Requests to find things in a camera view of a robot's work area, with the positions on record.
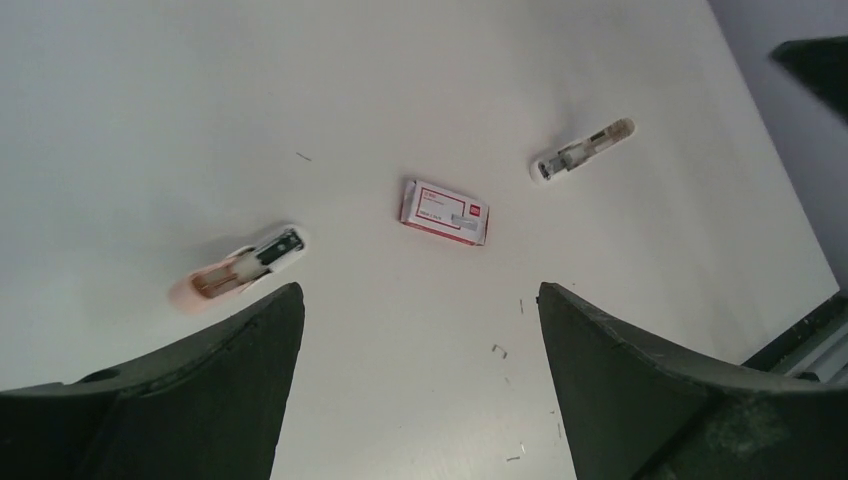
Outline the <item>red white staple box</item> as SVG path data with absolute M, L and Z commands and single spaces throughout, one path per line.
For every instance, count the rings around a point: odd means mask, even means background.
M 489 206 L 478 200 L 420 179 L 404 185 L 399 221 L 469 246 L 484 246 Z

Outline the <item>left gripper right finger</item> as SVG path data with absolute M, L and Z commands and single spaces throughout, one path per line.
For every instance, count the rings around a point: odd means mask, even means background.
M 843 479 L 847 390 L 727 363 L 555 283 L 537 306 L 580 479 Z

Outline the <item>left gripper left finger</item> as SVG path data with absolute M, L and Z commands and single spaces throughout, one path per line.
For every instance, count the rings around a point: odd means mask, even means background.
M 1 395 L 5 479 L 266 479 L 305 323 L 300 285 L 72 383 Z

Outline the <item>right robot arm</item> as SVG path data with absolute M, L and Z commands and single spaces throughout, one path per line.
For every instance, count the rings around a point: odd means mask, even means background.
M 789 40 L 769 58 L 847 123 L 847 36 Z

